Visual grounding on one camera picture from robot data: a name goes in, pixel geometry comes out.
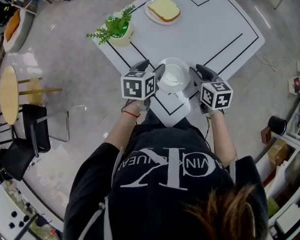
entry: forearm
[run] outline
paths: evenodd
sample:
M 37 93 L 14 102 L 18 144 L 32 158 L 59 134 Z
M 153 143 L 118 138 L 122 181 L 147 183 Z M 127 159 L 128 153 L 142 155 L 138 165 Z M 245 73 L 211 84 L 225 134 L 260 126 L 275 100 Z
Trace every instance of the forearm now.
M 135 103 L 131 103 L 124 110 L 135 116 L 140 114 L 140 108 Z M 137 117 L 129 113 L 122 113 L 121 117 L 116 122 L 109 135 L 105 138 L 105 143 L 110 143 L 119 150 L 121 148 L 123 150 L 126 149 L 137 122 Z
M 231 140 L 225 116 L 221 111 L 216 111 L 211 116 L 214 153 L 227 167 L 231 161 L 237 158 L 237 152 Z

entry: plate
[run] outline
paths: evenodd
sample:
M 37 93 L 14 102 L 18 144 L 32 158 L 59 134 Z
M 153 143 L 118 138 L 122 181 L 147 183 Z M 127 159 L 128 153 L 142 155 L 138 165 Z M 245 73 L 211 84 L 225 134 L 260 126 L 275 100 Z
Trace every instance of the plate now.
M 153 20 L 154 22 L 158 23 L 158 24 L 161 24 L 161 25 L 171 25 L 173 23 L 176 22 L 176 20 L 179 18 L 177 17 L 176 19 L 172 20 L 172 21 L 163 21 L 162 19 L 160 19 L 152 10 L 150 10 L 148 8 L 148 5 L 152 4 L 154 1 L 156 0 L 149 0 L 148 2 L 146 2 L 144 4 L 144 11 L 145 11 L 145 14 L 151 19 Z
M 165 64 L 165 72 L 158 82 L 160 89 L 167 93 L 178 93 L 187 87 L 190 82 L 189 66 L 179 58 L 165 58 L 157 67 Z

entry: brown hair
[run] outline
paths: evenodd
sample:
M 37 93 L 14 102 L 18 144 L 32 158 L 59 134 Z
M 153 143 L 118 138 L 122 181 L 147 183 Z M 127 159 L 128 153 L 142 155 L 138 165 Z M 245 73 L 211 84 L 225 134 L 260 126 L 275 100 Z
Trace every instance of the brown hair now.
M 206 239 L 255 240 L 253 211 L 247 203 L 253 190 L 247 186 L 224 194 L 212 191 L 207 202 L 186 205 L 185 211 L 201 222 Z

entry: white cube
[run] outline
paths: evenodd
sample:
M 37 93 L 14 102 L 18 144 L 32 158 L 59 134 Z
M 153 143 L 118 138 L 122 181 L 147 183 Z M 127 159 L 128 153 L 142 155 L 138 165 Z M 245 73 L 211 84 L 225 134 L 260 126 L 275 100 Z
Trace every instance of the white cube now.
M 230 107 L 234 90 L 226 81 L 206 82 L 201 85 L 200 100 L 212 110 Z
M 124 99 L 145 100 L 155 93 L 156 73 L 129 71 L 121 76 L 121 94 Z

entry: toast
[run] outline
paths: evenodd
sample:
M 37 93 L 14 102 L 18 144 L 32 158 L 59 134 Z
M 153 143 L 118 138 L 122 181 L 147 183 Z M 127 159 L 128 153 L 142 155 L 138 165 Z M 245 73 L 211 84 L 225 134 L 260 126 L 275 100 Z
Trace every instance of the toast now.
M 180 15 L 179 7 L 171 0 L 156 0 L 148 8 L 164 22 L 171 22 Z

